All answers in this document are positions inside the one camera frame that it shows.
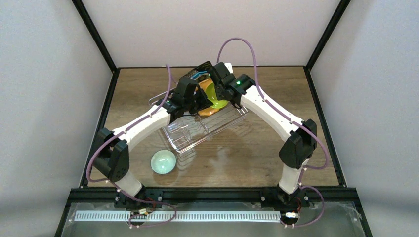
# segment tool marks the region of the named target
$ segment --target slotted metal strip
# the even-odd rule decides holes
[[[137,216],[132,222],[161,222],[174,211],[155,211],[148,216]],[[130,211],[76,211],[74,221],[128,221]],[[279,222],[279,211],[178,211],[175,222]]]

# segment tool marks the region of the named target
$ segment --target wooden surface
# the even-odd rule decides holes
[[[174,68],[178,79],[187,68]],[[234,74],[254,78],[252,68],[234,68]],[[326,144],[302,67],[261,67],[258,77],[263,90],[296,116],[317,123],[318,136]],[[105,127],[114,129],[149,110],[148,100],[167,89],[166,69],[122,69]],[[152,155],[162,149],[172,150],[168,140],[156,131],[130,153],[130,170],[145,186],[169,187],[245,187],[275,186],[282,173],[278,151],[284,142],[253,112],[244,121],[215,135],[190,152],[178,155],[175,169],[166,175],[152,171]],[[325,156],[320,146],[309,164],[321,166]],[[92,171],[92,178],[102,175]],[[302,182],[308,185],[337,185],[332,165],[324,170],[308,170]],[[104,182],[89,184],[106,186]]]

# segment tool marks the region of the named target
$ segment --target yellow-green bowl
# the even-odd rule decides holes
[[[214,104],[211,105],[212,108],[221,109],[228,104],[228,100],[217,100],[214,83],[209,84],[205,88],[205,94],[207,95],[208,99]]]

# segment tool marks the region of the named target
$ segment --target robotic arm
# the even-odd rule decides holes
[[[284,167],[281,180],[278,183],[278,191],[280,192],[278,197],[284,204],[289,203],[297,194],[298,179],[302,167],[307,164],[308,159],[316,149],[316,141],[297,125],[279,116],[274,108],[287,115],[291,121],[305,126],[314,134],[317,132],[316,123],[310,119],[303,121],[292,115],[266,95],[262,89],[259,88],[258,90],[254,80],[249,76],[241,75],[235,78],[231,64],[218,63],[211,66],[208,63],[206,62],[206,71],[214,83],[218,100],[228,100],[236,108],[245,106],[252,110],[285,141],[279,151],[279,157],[284,163]],[[143,186],[128,170],[129,152],[152,132],[182,117],[185,112],[196,114],[199,110],[212,105],[203,90],[199,88],[198,82],[187,75],[179,80],[176,89],[170,93],[171,98],[166,101],[160,100],[157,103],[163,103],[163,105],[152,116],[150,114],[157,108],[157,105],[154,105],[148,112],[129,124],[114,129],[115,133],[119,133],[129,128],[127,132],[113,141],[107,149],[104,149],[93,163],[93,166],[110,181],[116,183],[131,196],[136,196]],[[135,126],[145,116],[150,118],[142,121],[139,126]],[[113,132],[104,128],[99,131],[94,145],[98,148],[112,136]]]

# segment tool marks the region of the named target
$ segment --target white wall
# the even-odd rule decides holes
[[[352,1],[313,80],[374,236],[418,236],[419,4]]]
[[[243,37],[260,65],[306,65],[339,0],[84,0],[118,67],[198,65]],[[247,46],[222,59],[252,65]]]
[[[0,236],[53,236],[111,73],[71,1],[0,9]]]

